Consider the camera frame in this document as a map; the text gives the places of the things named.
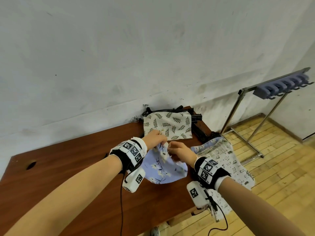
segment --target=parquet floor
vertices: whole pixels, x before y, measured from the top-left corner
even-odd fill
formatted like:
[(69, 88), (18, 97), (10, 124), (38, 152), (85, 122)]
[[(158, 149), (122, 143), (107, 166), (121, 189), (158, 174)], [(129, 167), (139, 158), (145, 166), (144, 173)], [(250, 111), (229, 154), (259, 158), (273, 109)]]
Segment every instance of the parquet floor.
[[(251, 120), (236, 130), (248, 138), (261, 121)], [(225, 137), (233, 145), (239, 160), (254, 154), (234, 133)], [(245, 166), (255, 177), (252, 192), (274, 206), (306, 235), (315, 235), (315, 139), (302, 145), (266, 122), (251, 143), (265, 154), (265, 158)], [(214, 230), (210, 235), (254, 235), (234, 212), (227, 215), (227, 220), (227, 231)], [(216, 223), (209, 212), (204, 211), (173, 227), (164, 223), (159, 229), (161, 236), (207, 236), (213, 227), (224, 228), (225, 222)]]

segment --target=gray sneaker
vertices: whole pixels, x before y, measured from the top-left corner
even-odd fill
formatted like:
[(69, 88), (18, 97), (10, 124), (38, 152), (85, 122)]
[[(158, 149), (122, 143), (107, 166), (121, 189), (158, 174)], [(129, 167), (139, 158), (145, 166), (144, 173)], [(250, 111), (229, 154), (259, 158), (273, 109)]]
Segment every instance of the gray sneaker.
[(151, 229), (150, 236), (160, 236), (160, 231), (158, 227), (154, 227), (153, 229)]

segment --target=hand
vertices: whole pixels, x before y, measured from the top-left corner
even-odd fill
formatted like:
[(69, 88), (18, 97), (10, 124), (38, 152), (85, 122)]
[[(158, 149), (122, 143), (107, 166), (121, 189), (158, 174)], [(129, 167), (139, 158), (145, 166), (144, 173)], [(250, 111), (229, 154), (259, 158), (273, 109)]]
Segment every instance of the hand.
[(167, 150), (171, 154), (177, 155), (182, 162), (187, 163), (192, 168), (195, 168), (195, 161), (197, 159), (197, 155), (184, 143), (170, 142)]
[(162, 145), (166, 143), (167, 137), (164, 135), (160, 135), (159, 130), (153, 130), (149, 132), (145, 137), (143, 137), (142, 140), (145, 142), (148, 150), (150, 150), (159, 143), (162, 143)]

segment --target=brown table top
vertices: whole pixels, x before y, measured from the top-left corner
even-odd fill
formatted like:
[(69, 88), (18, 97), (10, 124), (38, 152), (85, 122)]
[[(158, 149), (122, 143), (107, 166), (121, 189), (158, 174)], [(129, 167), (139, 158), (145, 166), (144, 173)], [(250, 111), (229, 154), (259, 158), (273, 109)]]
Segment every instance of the brown table top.
[[(207, 134), (211, 132), (205, 123), (198, 125)], [(0, 181), (0, 235), (56, 187), (103, 159), (113, 146), (142, 134), (141, 123), (128, 123), (12, 157)], [(192, 139), (180, 141), (187, 146), (201, 144), (194, 134)], [(26, 170), (34, 160), (36, 165)], [(61, 235), (119, 235), (121, 180), (122, 174), (116, 176)], [(156, 185), (144, 179), (133, 194), (123, 190), (123, 235), (141, 234), (192, 208), (194, 204), (186, 190), (189, 182), (188, 173), (186, 178), (170, 184)]]

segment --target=floral cloth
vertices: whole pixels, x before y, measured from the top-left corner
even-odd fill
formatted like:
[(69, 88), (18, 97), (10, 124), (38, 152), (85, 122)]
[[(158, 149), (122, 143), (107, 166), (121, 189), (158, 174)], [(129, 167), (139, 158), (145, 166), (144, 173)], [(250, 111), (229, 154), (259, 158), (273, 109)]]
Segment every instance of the floral cloth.
[[(191, 150), (198, 156), (211, 157), (217, 161), (222, 168), (231, 174), (234, 181), (240, 183), (247, 189), (250, 190), (251, 187), (255, 185), (253, 176), (241, 165), (234, 154), (232, 145), (224, 137), (211, 139), (201, 146), (191, 147)], [(210, 189), (208, 190), (208, 194), (212, 196), (213, 200), (220, 206), (225, 215), (232, 211), (229, 204), (216, 190)], [(220, 209), (214, 211), (212, 206), (211, 214), (217, 221), (224, 218)]]
[(143, 118), (144, 135), (154, 129), (167, 136), (167, 140), (192, 138), (189, 112), (154, 112)]
[(141, 167), (146, 172), (145, 178), (154, 184), (177, 181), (186, 177), (188, 170), (185, 163), (174, 162), (161, 144), (148, 151)]

